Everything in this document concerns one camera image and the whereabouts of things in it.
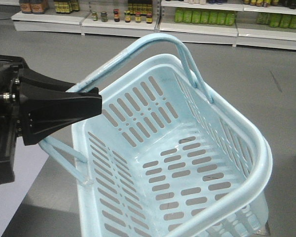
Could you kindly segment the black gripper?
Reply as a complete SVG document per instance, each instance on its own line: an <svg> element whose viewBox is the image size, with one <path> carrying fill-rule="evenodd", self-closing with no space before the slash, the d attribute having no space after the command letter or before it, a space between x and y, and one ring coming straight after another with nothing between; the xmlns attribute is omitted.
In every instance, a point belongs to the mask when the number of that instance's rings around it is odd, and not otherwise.
<svg viewBox="0 0 296 237"><path fill-rule="evenodd" d="M21 130L18 97L26 146L102 112L101 95L67 92L74 84L27 67L22 57L0 55L0 185L15 181L15 146Z"/></svg>

